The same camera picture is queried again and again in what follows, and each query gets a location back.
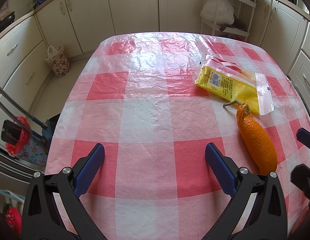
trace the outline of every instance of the metal rod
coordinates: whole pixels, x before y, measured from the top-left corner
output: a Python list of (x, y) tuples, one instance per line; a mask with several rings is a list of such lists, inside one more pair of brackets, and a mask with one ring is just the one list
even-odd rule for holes
[(3, 95), (4, 98), (6, 98), (13, 106), (15, 106), (19, 111), (21, 111), (23, 114), (25, 114), (28, 118), (30, 118), (33, 122), (38, 124), (43, 129), (47, 129), (47, 125), (43, 123), (42, 121), (38, 120), (36, 117), (31, 115), (29, 112), (27, 112), (24, 108), (22, 108), (18, 103), (16, 103), (1, 87), (0, 87), (0, 93)]
[(0, 101), (0, 109), (2, 109), (5, 114), (7, 114), (11, 119), (13, 119), (19, 126), (25, 128), (26, 130), (28, 130), (32, 135), (34, 135), (36, 138), (42, 140), (43, 136), (39, 135), (37, 132), (35, 132), (34, 130), (30, 129), (29, 127), (27, 127), (25, 124), (23, 124), (20, 120), (18, 120), (18, 118), (13, 115), (4, 105), (3, 103)]

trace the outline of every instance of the red plastic bag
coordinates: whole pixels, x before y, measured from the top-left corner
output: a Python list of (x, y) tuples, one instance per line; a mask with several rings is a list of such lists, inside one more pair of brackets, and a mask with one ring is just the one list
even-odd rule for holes
[(17, 208), (11, 207), (11, 205), (4, 204), (5, 210), (3, 214), (5, 215), (6, 223), (10, 228), (20, 237), (22, 233), (22, 216)]
[[(20, 120), (27, 127), (31, 128), (30, 125), (26, 122), (26, 119), (24, 117), (19, 116), (17, 117), (17, 119)], [(21, 135), (16, 145), (5, 143), (5, 147), (8, 151), (8, 154), (10, 156), (15, 156), (16, 154), (18, 154), (24, 148), (25, 144), (29, 141), (30, 136), (31, 136), (31, 133), (22, 127)]]

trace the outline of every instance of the dish rack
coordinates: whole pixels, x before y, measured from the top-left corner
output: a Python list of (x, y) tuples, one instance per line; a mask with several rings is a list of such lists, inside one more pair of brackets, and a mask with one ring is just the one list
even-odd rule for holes
[[(244, 36), (245, 37), (245, 41), (247, 40), (248, 36), (249, 36), (249, 30), (251, 28), (251, 25), (252, 25), (252, 20), (253, 20), (253, 15), (254, 15), (254, 10), (255, 10), (255, 7), (256, 7), (256, 2), (253, 2), (253, 1), (250, 1), (250, 0), (236, 0), (238, 2), (241, 2), (243, 4), (246, 4), (250, 7), (252, 7), (252, 11), (251, 11), (251, 15), (250, 15), (250, 20), (249, 20), (249, 24), (248, 24), (248, 27), (247, 27), (247, 31), (241, 31), (241, 30), (237, 30), (237, 29), (234, 29), (234, 28), (231, 28), (231, 27), (226, 27), (226, 29), (223, 31), (224, 33), (233, 33), (235, 35), (239, 35), (239, 36)], [(214, 22), (210, 22), (210, 21), (207, 21), (205, 20), (204, 18), (202, 18), (202, 22), (201, 22), (201, 28), (200, 28), (200, 33), (202, 34), (203, 33), (203, 24), (206, 24), (208, 25), (209, 27), (212, 28), (212, 36), (215, 35), (215, 31), (219, 31), (221, 25), (217, 25), (217, 18), (218, 18), (218, 9), (219, 9), (219, 4), (220, 3), (220, 0), (217, 0), (217, 3), (216, 3), (216, 8), (215, 8), (215, 17), (214, 17)]]

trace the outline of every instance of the table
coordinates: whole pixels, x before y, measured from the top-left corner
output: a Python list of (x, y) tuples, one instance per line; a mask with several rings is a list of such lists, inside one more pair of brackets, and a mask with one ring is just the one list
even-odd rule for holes
[(46, 174), (57, 173), (97, 142), (104, 145), (103, 166), (80, 199), (109, 240), (201, 239), (230, 199), (206, 165), (209, 142), (258, 173), (236, 126), (236, 107), (223, 108), (224, 99), (192, 82), (205, 53), (267, 76), (274, 111), (254, 117), (277, 151), (289, 230), (307, 205), (290, 172), (300, 163), (310, 167), (310, 150), (295, 137), (300, 127), (310, 131), (309, 118), (263, 49), (190, 33), (114, 36), (100, 44), (74, 85), (46, 167)]

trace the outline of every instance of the black pan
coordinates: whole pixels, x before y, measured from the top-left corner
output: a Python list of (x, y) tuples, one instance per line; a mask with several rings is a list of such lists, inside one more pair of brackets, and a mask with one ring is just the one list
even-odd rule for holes
[(231, 27), (240, 31), (245, 31), (246, 30), (246, 25), (240, 20), (238, 19), (235, 15), (234, 15), (234, 23), (232, 25), (229, 24), (223, 24), (220, 28), (219, 31), (223, 32), (225, 31), (225, 29), (227, 27)]
[(15, 20), (15, 14), (14, 12), (11, 12), (9, 15), (7, 15), (3, 20), (0, 20), (0, 33), (6, 29), (8, 26), (10, 26)]

